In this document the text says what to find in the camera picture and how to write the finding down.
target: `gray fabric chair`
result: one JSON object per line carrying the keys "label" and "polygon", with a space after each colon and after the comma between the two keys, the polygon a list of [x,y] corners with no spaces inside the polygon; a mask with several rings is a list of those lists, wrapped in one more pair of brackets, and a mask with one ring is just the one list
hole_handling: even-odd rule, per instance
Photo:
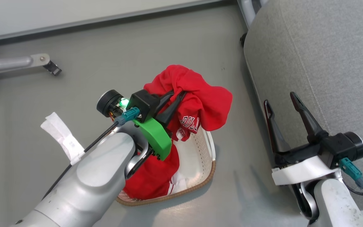
{"label": "gray fabric chair", "polygon": [[[363,139],[363,1],[270,0],[244,50],[260,104],[270,101],[291,147],[307,142],[291,91],[331,135]],[[363,159],[355,164],[363,171]],[[352,195],[363,210],[363,196]]]}

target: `basket rim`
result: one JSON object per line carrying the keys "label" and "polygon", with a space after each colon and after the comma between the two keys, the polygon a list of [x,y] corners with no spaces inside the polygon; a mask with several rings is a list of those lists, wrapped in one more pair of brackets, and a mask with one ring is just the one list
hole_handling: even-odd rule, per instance
{"label": "basket rim", "polygon": [[175,194],[166,195],[166,196],[163,196],[163,197],[154,198],[154,199],[150,199],[150,200],[140,200],[140,201],[134,201],[134,202],[128,202],[128,201],[122,200],[120,197],[117,197],[116,201],[118,203],[120,203],[122,205],[125,205],[125,206],[128,206],[128,207],[135,207],[135,206],[141,206],[141,205],[146,205],[146,204],[151,204],[151,203],[157,203],[157,202],[161,202],[161,201],[170,200],[170,199],[182,196],[184,194],[190,193],[192,191],[195,191],[195,190],[203,187],[204,185],[208,184],[208,182],[210,180],[212,180],[212,178],[214,176],[215,169],[216,169],[216,162],[212,161],[211,171],[210,171],[208,177],[203,182],[201,182],[201,183],[199,183],[199,184],[197,184],[197,185],[195,185],[193,187],[190,187],[190,188],[188,188],[186,190],[179,191],[179,192],[177,192]]}
{"label": "basket rim", "polygon": [[207,146],[210,150],[212,161],[215,161],[216,160],[216,151],[215,151],[214,140],[212,139],[211,132],[206,131],[203,128],[201,128],[201,129],[204,133],[205,142],[207,143]]}

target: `blue connector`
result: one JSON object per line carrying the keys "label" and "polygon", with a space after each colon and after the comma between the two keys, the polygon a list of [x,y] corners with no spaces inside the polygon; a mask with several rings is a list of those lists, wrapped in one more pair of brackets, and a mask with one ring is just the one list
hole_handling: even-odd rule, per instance
{"label": "blue connector", "polygon": [[353,162],[348,158],[343,158],[340,160],[339,164],[344,173],[348,174],[358,187],[363,188],[362,172],[353,164]]}
{"label": "blue connector", "polygon": [[115,118],[115,122],[118,122],[117,127],[123,126],[126,122],[138,118],[138,115],[140,115],[140,110],[137,107],[133,107],[126,112],[123,112],[121,116]]}

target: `white wall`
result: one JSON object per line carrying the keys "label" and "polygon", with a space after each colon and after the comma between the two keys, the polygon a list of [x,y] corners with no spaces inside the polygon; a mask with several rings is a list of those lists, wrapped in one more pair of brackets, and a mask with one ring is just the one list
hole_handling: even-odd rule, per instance
{"label": "white wall", "polygon": [[0,0],[0,39],[220,0]]}

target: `green led light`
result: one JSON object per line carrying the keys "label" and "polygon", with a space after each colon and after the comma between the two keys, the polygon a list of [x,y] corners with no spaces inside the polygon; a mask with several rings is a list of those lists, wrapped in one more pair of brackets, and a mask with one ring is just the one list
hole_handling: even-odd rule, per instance
{"label": "green led light", "polygon": [[120,107],[123,107],[123,108],[127,107],[128,102],[129,102],[128,99],[122,99],[120,101]]}

